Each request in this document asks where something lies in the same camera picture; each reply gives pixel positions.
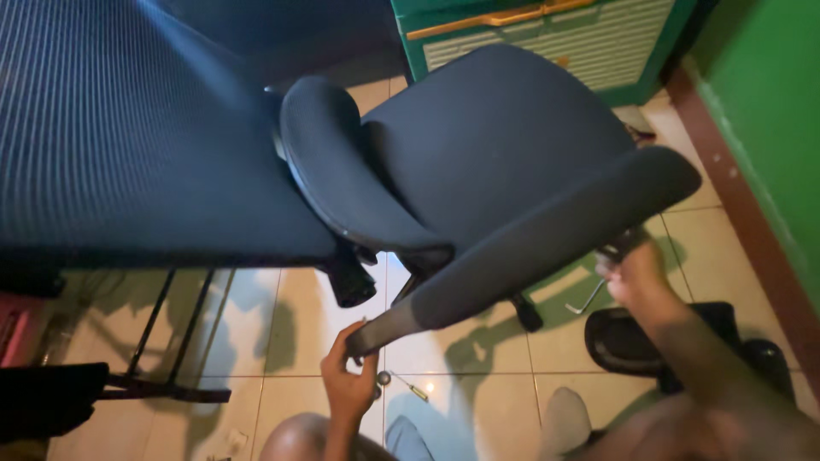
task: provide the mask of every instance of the chair backrest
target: chair backrest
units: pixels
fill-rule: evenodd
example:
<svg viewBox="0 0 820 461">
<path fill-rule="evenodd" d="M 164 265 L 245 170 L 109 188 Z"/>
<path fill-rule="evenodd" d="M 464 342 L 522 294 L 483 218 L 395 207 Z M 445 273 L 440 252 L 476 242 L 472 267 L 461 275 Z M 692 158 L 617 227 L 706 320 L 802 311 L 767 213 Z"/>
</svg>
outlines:
<svg viewBox="0 0 820 461">
<path fill-rule="evenodd" d="M 0 258 L 313 264 L 331 232 L 276 156 L 262 85 L 150 2 L 0 5 Z"/>
</svg>

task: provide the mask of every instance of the green wall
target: green wall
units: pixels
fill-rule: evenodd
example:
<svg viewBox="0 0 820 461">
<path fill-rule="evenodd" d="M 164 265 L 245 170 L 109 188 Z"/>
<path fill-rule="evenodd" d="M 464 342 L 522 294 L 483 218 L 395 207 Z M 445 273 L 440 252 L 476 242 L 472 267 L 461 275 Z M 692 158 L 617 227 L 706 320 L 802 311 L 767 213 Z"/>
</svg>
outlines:
<svg viewBox="0 0 820 461">
<path fill-rule="evenodd" d="M 820 0 L 721 0 L 686 65 L 820 315 Z"/>
</svg>

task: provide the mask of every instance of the metal frame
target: metal frame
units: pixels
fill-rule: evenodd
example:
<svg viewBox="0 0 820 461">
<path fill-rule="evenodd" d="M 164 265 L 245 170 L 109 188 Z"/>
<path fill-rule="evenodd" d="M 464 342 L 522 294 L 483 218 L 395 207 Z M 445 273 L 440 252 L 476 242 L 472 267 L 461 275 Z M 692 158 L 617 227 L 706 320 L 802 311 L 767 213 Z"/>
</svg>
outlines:
<svg viewBox="0 0 820 461">
<path fill-rule="evenodd" d="M 168 271 L 168 276 L 165 283 L 160 290 L 159 298 L 154 304 L 151 311 L 151 317 L 148 319 L 148 324 L 145 326 L 143 335 L 139 338 L 137 349 L 134 351 L 134 356 L 128 366 L 128 371 L 124 374 L 111 373 L 108 375 L 106 384 L 109 386 L 119 387 L 119 390 L 104 390 L 98 397 L 99 400 L 123 400 L 123 399 L 149 399 L 156 397 L 167 397 L 169 399 L 181 400 L 184 402 L 194 402 L 200 404 L 226 404 L 230 399 L 230 389 L 218 390 L 201 390 L 192 389 L 189 387 L 179 386 L 175 383 L 177 376 L 182 366 L 182 361 L 185 358 L 185 352 L 191 342 L 191 337 L 194 335 L 194 329 L 197 325 L 199 315 L 202 313 L 205 298 L 207 297 L 208 288 L 211 286 L 213 280 L 214 269 L 210 269 L 205 276 L 202 289 L 199 291 L 197 303 L 194 305 L 194 313 L 188 322 L 185 329 L 185 335 L 182 337 L 182 344 L 180 350 L 176 355 L 174 366 L 171 368 L 171 373 L 166 382 L 152 382 L 139 379 L 136 377 L 139 358 L 145 350 L 145 345 L 148 343 L 148 337 L 151 335 L 154 323 L 157 320 L 159 311 L 162 308 L 162 303 L 168 295 L 168 290 L 171 288 L 171 282 L 174 281 L 176 269 Z"/>
</svg>

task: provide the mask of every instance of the person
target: person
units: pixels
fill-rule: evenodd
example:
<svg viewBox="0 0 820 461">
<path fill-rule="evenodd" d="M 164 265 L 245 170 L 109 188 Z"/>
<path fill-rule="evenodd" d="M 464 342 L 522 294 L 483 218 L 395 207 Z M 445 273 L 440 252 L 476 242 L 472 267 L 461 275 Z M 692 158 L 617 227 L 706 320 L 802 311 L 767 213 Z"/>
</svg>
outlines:
<svg viewBox="0 0 820 461">
<path fill-rule="evenodd" d="M 668 284 L 662 259 L 648 240 L 620 265 L 602 260 L 596 270 L 686 392 L 637 413 L 590 444 L 583 401 L 559 389 L 545 410 L 540 459 L 820 459 L 820 427 L 759 379 L 681 301 Z M 387 450 L 358 434 L 372 402 L 378 361 L 375 355 L 365 358 L 361 375 L 345 369 L 344 339 L 361 325 L 342 330 L 321 364 L 330 419 L 303 414 L 282 422 L 268 438 L 261 461 L 433 459 L 406 418 L 388 430 Z"/>
</svg>

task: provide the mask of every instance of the pink object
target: pink object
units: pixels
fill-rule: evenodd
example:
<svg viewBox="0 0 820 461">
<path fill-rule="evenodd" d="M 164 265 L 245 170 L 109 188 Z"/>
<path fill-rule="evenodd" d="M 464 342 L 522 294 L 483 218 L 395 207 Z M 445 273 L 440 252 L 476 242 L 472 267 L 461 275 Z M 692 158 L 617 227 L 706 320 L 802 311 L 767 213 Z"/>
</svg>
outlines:
<svg viewBox="0 0 820 461">
<path fill-rule="evenodd" d="M 0 367 L 28 365 L 44 305 L 42 299 L 0 293 Z"/>
</svg>

